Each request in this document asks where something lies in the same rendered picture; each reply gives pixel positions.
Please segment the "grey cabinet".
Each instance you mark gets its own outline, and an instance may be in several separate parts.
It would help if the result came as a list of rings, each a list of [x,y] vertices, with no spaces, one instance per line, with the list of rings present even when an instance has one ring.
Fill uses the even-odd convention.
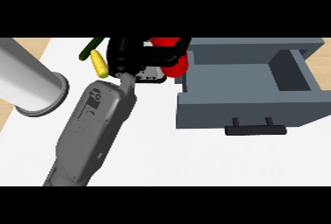
[[[268,64],[280,51],[297,50],[305,59],[321,38],[194,38],[188,49],[192,65]]]

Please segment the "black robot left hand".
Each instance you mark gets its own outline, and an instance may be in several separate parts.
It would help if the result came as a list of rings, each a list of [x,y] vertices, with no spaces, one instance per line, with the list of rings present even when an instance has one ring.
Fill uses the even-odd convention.
[[[163,83],[169,76],[161,67],[178,64],[187,54],[191,38],[181,37],[175,46],[154,46],[151,37],[111,38],[108,41],[107,61],[108,74],[129,73],[138,83]]]

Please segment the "green cucumber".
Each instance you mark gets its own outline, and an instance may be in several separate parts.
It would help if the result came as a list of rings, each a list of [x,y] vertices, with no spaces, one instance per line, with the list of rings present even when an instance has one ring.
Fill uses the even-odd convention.
[[[85,49],[83,49],[83,51],[82,51],[82,53],[79,55],[79,59],[82,61],[85,61],[89,58],[90,51],[98,48],[98,46],[99,46],[99,44],[101,44],[102,41],[104,41],[104,38],[93,38],[89,41],[89,43],[88,43],[88,45],[86,45],[86,47],[85,47]]]

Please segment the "red can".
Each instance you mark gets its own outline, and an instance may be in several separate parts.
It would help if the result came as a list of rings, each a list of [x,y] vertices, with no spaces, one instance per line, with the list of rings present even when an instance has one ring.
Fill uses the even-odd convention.
[[[151,38],[151,43],[154,46],[175,46],[179,42],[179,38]],[[188,55],[184,55],[179,58],[179,62],[175,66],[163,66],[160,70],[163,71],[164,75],[178,78],[187,74],[189,67]]]

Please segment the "yellow corn cob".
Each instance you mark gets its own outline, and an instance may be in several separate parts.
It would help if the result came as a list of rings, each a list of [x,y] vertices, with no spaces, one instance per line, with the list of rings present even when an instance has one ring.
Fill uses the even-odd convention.
[[[98,50],[90,51],[90,59],[92,59],[92,64],[96,70],[96,73],[98,73],[98,77],[107,78],[110,76],[110,67],[107,65],[107,62]]]

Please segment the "grey drawer box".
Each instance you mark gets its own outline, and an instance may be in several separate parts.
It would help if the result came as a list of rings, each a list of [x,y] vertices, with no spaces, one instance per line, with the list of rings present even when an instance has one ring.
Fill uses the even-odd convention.
[[[249,52],[235,57],[222,56],[221,60],[201,61],[198,53],[191,52],[189,71],[175,80],[182,84],[182,92],[253,98],[321,92],[299,50]]]

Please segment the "grey drawer front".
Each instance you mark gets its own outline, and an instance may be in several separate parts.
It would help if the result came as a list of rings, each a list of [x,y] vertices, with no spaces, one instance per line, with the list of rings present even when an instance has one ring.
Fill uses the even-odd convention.
[[[331,91],[275,91],[241,94],[179,93],[178,129],[218,129],[240,119],[243,126],[300,127],[331,115]]]

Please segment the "white grey-rimmed cylinder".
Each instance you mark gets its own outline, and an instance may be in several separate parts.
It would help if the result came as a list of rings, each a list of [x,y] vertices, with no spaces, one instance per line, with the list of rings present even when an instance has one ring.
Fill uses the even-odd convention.
[[[68,96],[68,79],[12,38],[0,38],[0,99],[30,117],[52,113]]]

